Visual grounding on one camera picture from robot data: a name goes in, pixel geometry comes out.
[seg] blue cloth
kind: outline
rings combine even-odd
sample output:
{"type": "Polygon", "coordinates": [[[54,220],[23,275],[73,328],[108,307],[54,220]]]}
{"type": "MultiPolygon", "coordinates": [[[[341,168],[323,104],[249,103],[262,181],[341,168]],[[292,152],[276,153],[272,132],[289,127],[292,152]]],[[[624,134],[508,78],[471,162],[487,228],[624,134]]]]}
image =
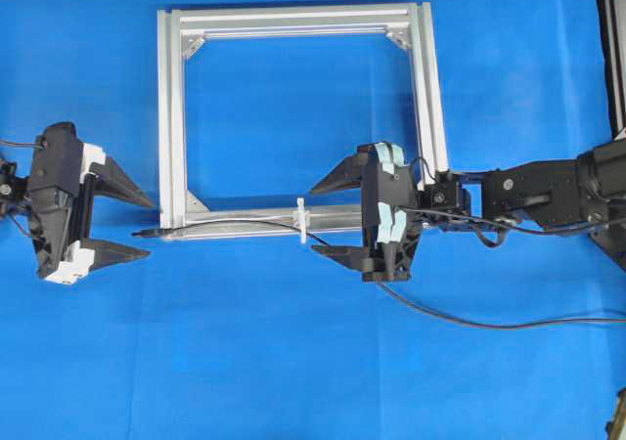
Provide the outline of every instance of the blue cloth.
{"type": "MultiPolygon", "coordinates": [[[[423,0],[0,0],[0,138],[71,119],[157,199],[157,10],[328,1],[423,0]]],[[[595,0],[424,1],[453,168],[609,140],[595,0]]],[[[187,90],[190,189],[215,209],[294,205],[359,143],[414,152],[407,61],[384,38],[210,42],[187,90]]],[[[29,152],[2,153],[27,174],[29,152]]],[[[128,236],[156,225],[98,198],[93,236],[153,256],[63,287],[0,224],[3,438],[601,439],[626,385],[624,329],[457,328],[295,237],[128,236]]],[[[413,271],[406,294],[490,323],[626,309],[625,276],[585,237],[492,251],[427,233],[413,271]]]]}

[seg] white zip tie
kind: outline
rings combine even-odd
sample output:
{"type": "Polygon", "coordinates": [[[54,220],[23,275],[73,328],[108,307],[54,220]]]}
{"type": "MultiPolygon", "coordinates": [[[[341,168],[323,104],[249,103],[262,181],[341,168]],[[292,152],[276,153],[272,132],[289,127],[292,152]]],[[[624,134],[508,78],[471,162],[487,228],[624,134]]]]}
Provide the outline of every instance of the white zip tie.
{"type": "Polygon", "coordinates": [[[304,210],[304,198],[297,198],[297,211],[295,215],[295,226],[300,229],[300,242],[306,244],[306,219],[308,213],[304,210]]]}

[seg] wire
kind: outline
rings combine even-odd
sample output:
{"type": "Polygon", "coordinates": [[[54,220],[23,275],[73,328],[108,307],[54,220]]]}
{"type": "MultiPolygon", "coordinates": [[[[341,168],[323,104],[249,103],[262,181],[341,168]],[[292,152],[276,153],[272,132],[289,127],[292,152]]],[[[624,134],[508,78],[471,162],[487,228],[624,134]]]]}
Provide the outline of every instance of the wire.
{"type": "Polygon", "coordinates": [[[413,167],[415,165],[415,163],[417,161],[420,161],[423,165],[424,165],[424,170],[426,172],[426,174],[430,177],[430,179],[432,179],[434,182],[436,182],[437,180],[434,178],[434,176],[432,176],[432,173],[430,172],[430,166],[428,166],[428,162],[424,159],[423,156],[421,155],[417,155],[415,158],[413,158],[413,160],[411,161],[411,174],[413,174],[413,167]]]}
{"type": "Polygon", "coordinates": [[[433,310],[419,303],[408,300],[407,298],[395,292],[388,285],[382,282],[376,282],[376,285],[382,288],[382,290],[384,290],[394,299],[408,306],[410,309],[417,311],[418,313],[428,315],[433,318],[438,318],[440,320],[445,320],[449,323],[454,323],[456,325],[464,326],[466,328],[474,328],[478,330],[529,330],[532,328],[544,328],[548,326],[559,325],[626,324],[626,318],[562,318],[554,320],[533,321],[530,323],[521,323],[516,325],[490,325],[472,320],[466,320],[464,318],[459,318],[456,316],[446,315],[445,313],[441,313],[437,310],[433,310]]]}
{"type": "Polygon", "coordinates": [[[492,242],[491,240],[489,240],[487,237],[484,236],[484,234],[482,233],[482,230],[480,230],[480,228],[477,225],[473,225],[472,228],[473,228],[473,232],[476,233],[476,236],[478,237],[480,242],[482,242],[485,246],[490,247],[492,249],[494,247],[498,247],[502,245],[505,242],[507,233],[509,232],[509,230],[505,230],[504,228],[499,228],[498,231],[496,232],[498,234],[498,239],[492,242]]]}
{"type": "MultiPolygon", "coordinates": [[[[156,238],[156,237],[166,237],[167,235],[171,235],[176,232],[180,232],[182,230],[189,230],[192,228],[203,227],[205,225],[217,224],[217,223],[260,223],[263,225],[270,225],[277,228],[284,228],[286,230],[292,230],[300,233],[300,229],[294,227],[292,225],[286,225],[284,223],[278,222],[270,222],[267,220],[252,220],[252,219],[239,219],[239,218],[228,218],[228,219],[217,219],[217,220],[208,220],[206,222],[200,223],[192,223],[191,225],[186,225],[184,227],[178,228],[154,228],[150,230],[142,230],[140,232],[135,232],[132,234],[133,237],[142,237],[142,238],[156,238]]],[[[324,246],[330,246],[330,244],[324,240],[322,240],[317,235],[313,235],[312,233],[306,232],[306,236],[315,240],[316,242],[323,244],[324,246]]]]}
{"type": "Polygon", "coordinates": [[[39,144],[23,144],[21,142],[10,142],[8,140],[0,140],[0,145],[4,145],[6,147],[21,148],[21,149],[43,150],[43,147],[39,144]]]}
{"type": "Polygon", "coordinates": [[[410,207],[400,207],[400,208],[408,212],[422,213],[425,215],[428,215],[428,214],[439,215],[442,217],[456,218],[459,220],[466,220],[470,222],[485,223],[487,225],[491,225],[492,227],[501,228],[504,230],[511,230],[511,231],[520,232],[520,233],[526,233],[528,235],[537,235],[537,236],[567,237],[569,235],[575,235],[578,233],[591,231],[600,226],[617,225],[618,223],[626,222],[626,217],[622,217],[622,218],[615,218],[613,220],[607,220],[604,222],[590,223],[588,225],[582,225],[580,227],[565,228],[561,230],[531,230],[529,228],[516,227],[515,225],[509,225],[503,222],[496,222],[494,220],[488,220],[486,218],[476,217],[474,215],[464,215],[461,213],[444,212],[441,210],[431,210],[427,208],[410,208],[410,207]]]}
{"type": "Polygon", "coordinates": [[[27,238],[30,238],[31,240],[35,240],[37,242],[43,242],[39,237],[36,237],[35,235],[27,232],[24,227],[20,224],[20,222],[18,221],[18,219],[15,217],[14,214],[10,213],[8,214],[9,218],[11,219],[11,221],[13,223],[15,223],[18,226],[18,230],[20,230],[20,233],[22,235],[24,235],[27,238]]]}

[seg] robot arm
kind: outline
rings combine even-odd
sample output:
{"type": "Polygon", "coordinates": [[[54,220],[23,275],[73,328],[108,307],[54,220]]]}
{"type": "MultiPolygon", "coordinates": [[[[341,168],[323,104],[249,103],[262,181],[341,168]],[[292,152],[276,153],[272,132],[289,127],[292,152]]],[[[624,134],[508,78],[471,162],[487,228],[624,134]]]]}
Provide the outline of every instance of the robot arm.
{"type": "Polygon", "coordinates": [[[626,221],[626,140],[576,159],[484,173],[436,173],[427,185],[418,185],[413,169],[398,146],[360,146],[311,194],[360,188],[363,246],[313,248],[361,272],[364,281],[406,281],[424,226],[472,231],[496,247],[511,226],[531,220],[544,231],[564,235],[575,232],[575,225],[585,225],[591,239],[626,270],[626,229],[619,223],[626,221]],[[470,193],[464,188],[470,183],[481,186],[484,222],[471,217],[470,193]],[[498,240],[491,242],[483,232],[497,232],[498,240]]]}

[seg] cable connector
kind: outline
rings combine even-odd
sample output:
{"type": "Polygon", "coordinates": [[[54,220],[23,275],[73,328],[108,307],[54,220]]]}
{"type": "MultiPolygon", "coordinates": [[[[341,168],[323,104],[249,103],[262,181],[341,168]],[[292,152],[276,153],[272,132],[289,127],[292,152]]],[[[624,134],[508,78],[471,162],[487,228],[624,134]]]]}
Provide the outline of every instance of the cable connector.
{"type": "Polygon", "coordinates": [[[148,230],[141,230],[132,234],[133,237],[141,238],[158,238],[165,235],[169,235],[173,229],[171,228],[151,228],[148,230]]]}

